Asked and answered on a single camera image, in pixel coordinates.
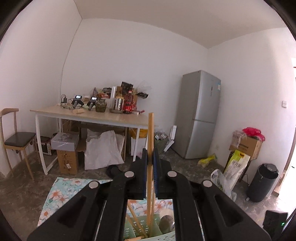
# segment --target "chair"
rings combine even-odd
[[[6,149],[15,150],[16,153],[19,154],[21,161],[22,161],[21,151],[24,152],[24,157],[25,157],[25,161],[26,161],[30,176],[31,176],[32,180],[34,181],[33,173],[31,171],[28,157],[27,157],[27,153],[26,153],[25,149],[29,144],[31,144],[31,145],[34,144],[34,150],[37,153],[38,161],[39,161],[39,163],[41,163],[40,156],[38,154],[38,149],[37,149],[36,133],[34,133],[34,132],[18,132],[17,131],[16,112],[18,112],[18,111],[19,111],[19,109],[9,109],[9,108],[6,108],[6,109],[3,109],[0,111],[1,140],[2,140],[2,144],[3,144],[3,148],[4,148],[5,157],[6,157],[6,160],[7,160],[7,163],[8,163],[8,166],[10,168],[12,175],[13,175],[13,172],[12,172],[12,168],[11,168],[11,165],[10,165],[10,162],[8,159]],[[8,113],[11,113],[11,112],[13,112],[13,114],[14,114],[15,133],[5,141],[4,135],[3,135],[2,116],[6,115]]]

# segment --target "styrofoam box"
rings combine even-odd
[[[51,140],[54,150],[75,151],[79,142],[79,134],[61,133],[56,134]]]

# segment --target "white wall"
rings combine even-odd
[[[73,0],[34,0],[6,32],[0,45],[0,109],[20,109],[18,131],[36,131],[30,109],[56,104],[63,64],[80,21]],[[10,137],[14,133],[13,114],[3,117],[3,126],[4,137]],[[40,127],[41,134],[51,135],[56,120],[43,119]],[[19,156],[7,152],[14,167]],[[9,172],[2,149],[0,172]]]
[[[155,123],[174,124],[182,75],[206,68],[207,49],[151,25],[111,19],[82,20],[67,57],[62,91],[68,98],[122,81],[152,87],[138,109],[154,112]]]
[[[224,166],[233,131],[251,126],[266,137],[258,159],[247,171],[249,183],[260,164],[273,163],[281,173],[287,162],[296,124],[291,61],[295,49],[289,30],[277,28],[232,39],[208,51],[209,72],[221,79],[220,109],[209,154],[216,153]],[[281,107],[283,100],[287,109]]]

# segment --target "black trash can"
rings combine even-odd
[[[261,202],[270,191],[278,176],[279,171],[275,165],[260,165],[257,169],[254,179],[252,180],[247,190],[247,196],[253,202]]]

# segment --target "yellow plastic bag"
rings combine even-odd
[[[239,179],[240,175],[247,167],[247,164],[250,160],[250,156],[247,154],[235,150],[231,156],[229,163],[224,171],[224,176],[229,183],[230,190],[232,190]]]
[[[217,156],[215,153],[207,157],[206,159],[200,159],[197,164],[205,168],[209,165],[211,161],[217,161]]]
[[[132,138],[136,139],[137,136],[137,128],[130,128],[130,135]],[[148,135],[148,130],[140,129],[139,138],[146,138]]]

